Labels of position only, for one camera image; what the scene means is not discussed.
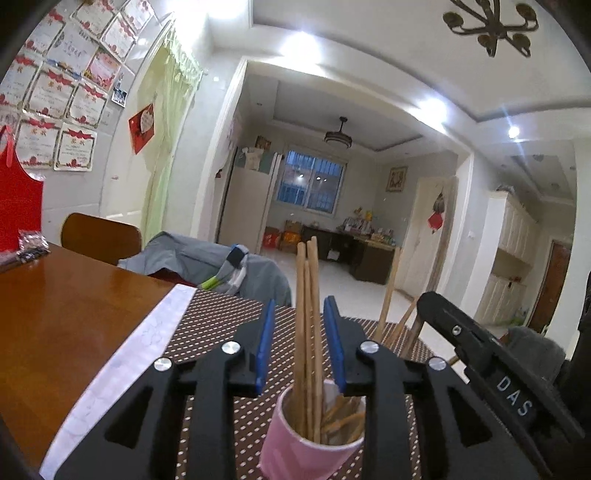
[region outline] window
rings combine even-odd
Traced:
[[[277,200],[332,214],[344,172],[345,167],[340,163],[290,151]]]

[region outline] gray jacket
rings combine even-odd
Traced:
[[[120,260],[119,267],[143,275],[167,268],[186,281],[199,285],[217,273],[230,250],[224,245],[160,232],[141,253]],[[259,255],[248,255],[246,277],[238,296],[262,303],[274,299],[277,306],[291,306],[291,289],[287,278],[273,260]]]

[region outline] metal screw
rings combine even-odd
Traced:
[[[234,355],[238,350],[240,350],[240,343],[238,342],[230,341],[222,345],[222,351],[228,355]]]
[[[154,362],[154,368],[159,372],[166,372],[171,366],[173,366],[172,360],[164,356]]]
[[[365,353],[375,353],[379,350],[379,345],[371,340],[366,340],[359,346],[359,348]]]
[[[439,358],[438,356],[431,357],[428,362],[429,366],[440,372],[447,367],[447,362],[443,358]]]

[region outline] pink paper cup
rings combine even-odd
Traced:
[[[285,399],[291,392],[286,388],[277,401],[269,431],[261,450],[259,469],[269,480],[326,480],[335,473],[363,444],[363,437],[346,445],[319,445],[298,435],[287,423],[283,413]],[[335,403],[339,389],[331,380],[324,381],[324,408]],[[365,410],[365,399],[359,411]],[[347,427],[343,435],[350,435]]]

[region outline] blue gripper pad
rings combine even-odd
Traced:
[[[273,332],[275,330],[275,300],[271,299],[269,301],[263,309],[261,317],[263,318],[263,327],[255,360],[255,385],[257,395],[262,394],[267,381],[269,357],[271,356],[271,345],[273,343]]]
[[[324,330],[329,346],[330,365],[335,383],[339,387],[339,391],[344,393],[346,389],[345,353],[339,336],[337,319],[340,319],[340,313],[335,298],[333,296],[326,297],[324,300]]]

